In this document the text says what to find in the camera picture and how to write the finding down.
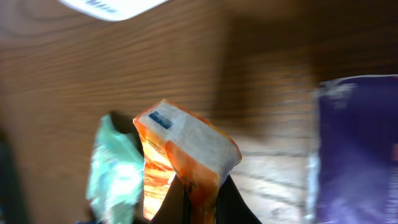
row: purple package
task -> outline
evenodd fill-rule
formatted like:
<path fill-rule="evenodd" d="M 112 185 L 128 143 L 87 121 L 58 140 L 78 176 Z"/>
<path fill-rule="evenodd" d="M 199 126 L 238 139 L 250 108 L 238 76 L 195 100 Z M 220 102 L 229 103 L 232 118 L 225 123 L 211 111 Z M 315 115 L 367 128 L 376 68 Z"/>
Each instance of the purple package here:
<path fill-rule="evenodd" d="M 324 83 L 318 92 L 317 223 L 398 223 L 398 76 Z"/>

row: wood grain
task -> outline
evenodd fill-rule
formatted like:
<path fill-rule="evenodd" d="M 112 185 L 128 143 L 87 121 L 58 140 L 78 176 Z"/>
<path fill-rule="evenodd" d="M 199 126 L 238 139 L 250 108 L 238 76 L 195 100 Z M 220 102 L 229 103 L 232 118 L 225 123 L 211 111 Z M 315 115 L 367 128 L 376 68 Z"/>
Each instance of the wood grain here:
<path fill-rule="evenodd" d="M 87 217 L 99 119 L 162 98 L 230 134 L 263 223 L 298 223 L 315 112 L 332 78 L 397 71 L 398 1 L 169 2 L 104 22 L 51 0 L 0 0 L 1 125 L 33 223 Z"/>

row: snack package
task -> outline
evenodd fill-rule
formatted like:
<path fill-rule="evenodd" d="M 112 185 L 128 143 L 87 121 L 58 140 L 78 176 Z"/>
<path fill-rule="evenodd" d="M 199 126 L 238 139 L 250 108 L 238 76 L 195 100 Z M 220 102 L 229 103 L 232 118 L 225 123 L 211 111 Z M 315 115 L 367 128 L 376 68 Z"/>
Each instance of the snack package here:
<path fill-rule="evenodd" d="M 146 158 L 150 159 L 146 163 L 151 161 L 158 165 L 163 161 L 159 166 L 166 172 L 171 165 L 185 185 L 192 206 L 192 223 L 213 224 L 218 191 L 231 169 L 242 159 L 235 142 L 209 122 L 167 100 L 137 116 L 134 125 Z M 144 208 L 151 200 L 147 191 L 152 184 L 155 183 L 144 182 Z"/>
<path fill-rule="evenodd" d="M 96 219 L 131 224 L 144 179 L 144 158 L 132 134 L 118 132 L 110 115 L 101 119 L 91 157 L 86 198 Z"/>
<path fill-rule="evenodd" d="M 314 221 L 398 223 L 398 76 L 332 80 L 317 100 Z"/>

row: blue label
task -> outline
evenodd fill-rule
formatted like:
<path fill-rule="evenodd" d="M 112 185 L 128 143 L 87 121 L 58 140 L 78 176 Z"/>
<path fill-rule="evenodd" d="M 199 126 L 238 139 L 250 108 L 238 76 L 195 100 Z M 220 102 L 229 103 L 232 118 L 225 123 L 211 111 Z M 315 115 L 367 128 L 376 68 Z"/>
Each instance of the blue label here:
<path fill-rule="evenodd" d="M 173 123 L 170 120 L 163 117 L 157 111 L 151 113 L 149 117 L 152 118 L 156 123 L 160 124 L 165 129 L 169 129 L 173 125 Z"/>

